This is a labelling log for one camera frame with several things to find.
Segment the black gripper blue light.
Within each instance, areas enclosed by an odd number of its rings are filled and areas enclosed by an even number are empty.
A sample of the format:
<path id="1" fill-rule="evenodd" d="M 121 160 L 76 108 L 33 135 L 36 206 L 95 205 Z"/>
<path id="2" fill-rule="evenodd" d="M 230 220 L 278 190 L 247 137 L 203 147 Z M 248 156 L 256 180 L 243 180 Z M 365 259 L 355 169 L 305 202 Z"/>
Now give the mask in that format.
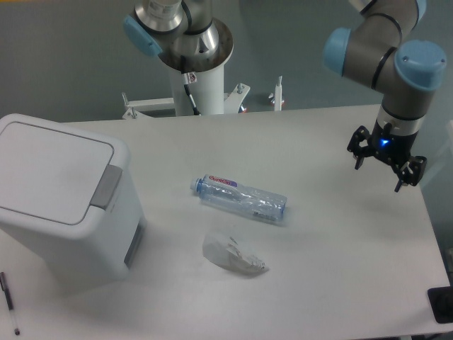
<path id="1" fill-rule="evenodd" d="M 370 134 L 369 130 L 361 125 L 352 134 L 347 150 L 355 159 L 355 170 L 358 170 L 363 165 L 364 159 L 371 155 L 386 164 L 393 162 L 402 165 L 396 172 L 398 182 L 394 191 L 398 193 L 403 186 L 417 186 L 425 172 L 427 158 L 411 156 L 411 148 L 417 134 L 385 135 L 379 123 L 374 124 Z"/>

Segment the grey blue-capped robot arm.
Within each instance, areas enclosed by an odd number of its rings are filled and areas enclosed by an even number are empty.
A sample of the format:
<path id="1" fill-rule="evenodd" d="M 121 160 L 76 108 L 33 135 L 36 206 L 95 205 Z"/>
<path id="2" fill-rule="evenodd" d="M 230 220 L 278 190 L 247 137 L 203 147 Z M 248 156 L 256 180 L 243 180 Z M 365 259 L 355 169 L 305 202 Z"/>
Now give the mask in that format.
<path id="1" fill-rule="evenodd" d="M 382 94 L 372 130 L 360 126 L 348 143 L 359 169 L 374 157 L 397 175 L 395 189 L 417 186 L 427 159 L 411 155 L 433 96 L 442 84 L 447 56 L 437 44 L 409 40 L 426 1 L 351 1 L 363 22 L 337 28 L 323 47 L 329 70 Z"/>

